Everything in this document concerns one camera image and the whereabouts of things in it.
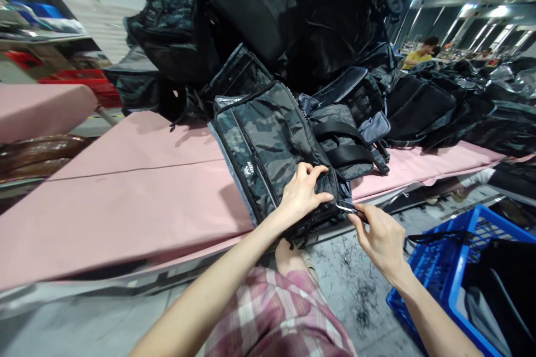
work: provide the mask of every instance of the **ceiling light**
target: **ceiling light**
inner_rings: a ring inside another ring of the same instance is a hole
[[[490,13],[490,17],[504,17],[508,14],[507,6],[498,6]]]
[[[476,8],[476,4],[467,3],[465,6],[462,7],[462,11],[465,11],[471,8]]]

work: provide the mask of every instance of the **plastic crate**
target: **plastic crate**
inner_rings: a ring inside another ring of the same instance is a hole
[[[463,274],[468,262],[474,263],[480,260],[480,253],[491,239],[501,238],[536,243],[536,237],[482,205],[478,205],[463,215],[424,233],[453,230],[467,230],[474,233],[471,244],[461,245],[453,239],[441,239],[431,244],[418,244],[408,262],[417,279],[480,351],[485,356],[502,357],[502,354],[480,334],[456,307]],[[387,304],[424,351],[424,345],[398,291],[393,289],[389,293]]]
[[[65,70],[39,80],[41,84],[87,85],[105,108],[122,107],[123,103],[115,87],[106,79],[102,70]]]

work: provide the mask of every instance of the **concrete floor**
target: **concrete floor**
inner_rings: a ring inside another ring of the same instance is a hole
[[[462,204],[452,200],[396,214],[408,234],[441,223],[440,217],[493,197],[487,187]],[[329,305],[345,325],[360,357],[421,356],[385,297],[387,281],[351,231],[308,248]],[[73,297],[0,321],[0,356],[125,356],[187,284],[151,296]]]

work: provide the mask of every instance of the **pink table cover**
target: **pink table cover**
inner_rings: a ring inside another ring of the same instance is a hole
[[[85,85],[0,84],[0,143],[67,134],[97,105]]]
[[[354,198],[501,158],[465,143],[437,156],[394,149],[391,174],[365,177]],[[169,266],[226,249],[252,228],[206,126],[170,133],[163,117],[135,113],[0,216],[0,290],[140,258]]]

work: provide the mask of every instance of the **blue plastic crate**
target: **blue plastic crate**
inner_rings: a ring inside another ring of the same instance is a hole
[[[456,308],[465,266],[468,262],[478,262],[481,251],[493,238],[536,244],[536,237],[482,205],[424,233],[453,230],[467,230],[474,233],[471,244],[462,245],[452,239],[418,244],[408,262],[417,279],[480,351],[485,356],[502,357],[502,354]],[[393,289],[389,293],[387,304],[424,351],[424,345],[398,291]]]

